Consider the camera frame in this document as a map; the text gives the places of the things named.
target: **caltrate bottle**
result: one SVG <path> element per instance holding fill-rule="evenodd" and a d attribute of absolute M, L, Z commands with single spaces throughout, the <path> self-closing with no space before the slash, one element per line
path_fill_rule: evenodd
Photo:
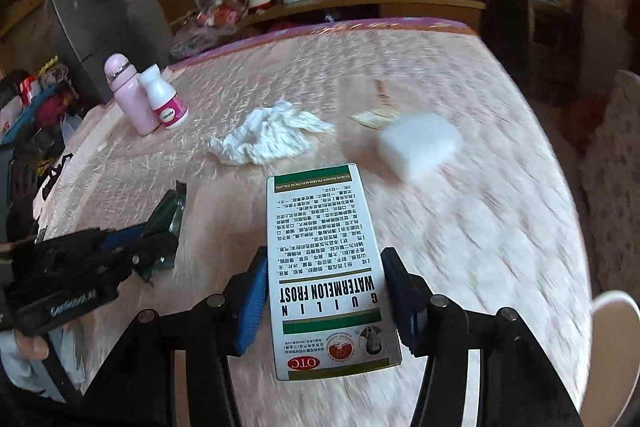
<path fill-rule="evenodd" d="M 178 98 L 171 84 L 162 79 L 157 64 L 140 73 L 140 84 L 146 90 L 151 109 L 167 129 L 173 129 L 187 121 L 189 109 Z"/>

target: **mattress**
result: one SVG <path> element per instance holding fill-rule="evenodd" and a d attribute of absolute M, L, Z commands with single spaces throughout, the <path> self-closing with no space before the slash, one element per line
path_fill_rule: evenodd
<path fill-rule="evenodd" d="M 175 269 L 153 286 L 130 277 L 120 297 L 83 317 L 95 375 L 138 311 L 192 307 L 221 291 L 266 243 L 266 179 L 354 162 L 378 245 L 462 307 L 511 306 L 580 406 L 590 356 L 591 292 L 574 202 L 520 92 L 482 41 L 459 23 L 375 20 L 293 28 L 236 42 L 164 72 L 190 110 L 175 130 L 136 135 L 108 107 L 77 146 L 47 201 L 54 237 L 144 221 L 176 180 L 188 184 Z M 381 97 L 402 113 L 430 111 L 463 137 L 453 161 L 417 187 L 376 156 L 376 133 L 349 117 Z M 256 107 L 281 98 L 335 125 L 313 152 L 269 166 L 220 165 L 207 152 Z M 244 357 L 230 359 L 245 425 L 409 425 L 426 359 L 402 348 L 398 367 L 365 375 L 277 382 L 268 309 Z M 478 353 L 470 354 L 463 424 L 475 425 Z"/>

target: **cardboard box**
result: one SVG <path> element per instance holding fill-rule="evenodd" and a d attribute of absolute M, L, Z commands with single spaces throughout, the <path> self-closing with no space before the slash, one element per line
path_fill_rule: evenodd
<path fill-rule="evenodd" d="M 269 178 L 267 230 L 278 380 L 398 365 L 398 334 L 358 168 Z"/>

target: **wooden shelf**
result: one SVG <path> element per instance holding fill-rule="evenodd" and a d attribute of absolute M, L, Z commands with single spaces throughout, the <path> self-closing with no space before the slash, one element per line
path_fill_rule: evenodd
<path fill-rule="evenodd" d="M 263 13 L 243 18 L 239 28 L 273 21 L 294 14 L 346 6 L 379 5 L 381 17 L 442 17 L 459 20 L 478 29 L 485 3 L 479 0 L 307 0 L 279 4 Z"/>

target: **human hand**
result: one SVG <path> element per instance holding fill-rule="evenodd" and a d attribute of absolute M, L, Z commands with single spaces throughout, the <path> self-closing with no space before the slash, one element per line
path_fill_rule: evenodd
<path fill-rule="evenodd" d="M 29 338 L 20 331 L 15 330 L 15 343 L 20 353 L 27 360 L 44 360 L 49 356 L 49 346 L 42 337 Z"/>

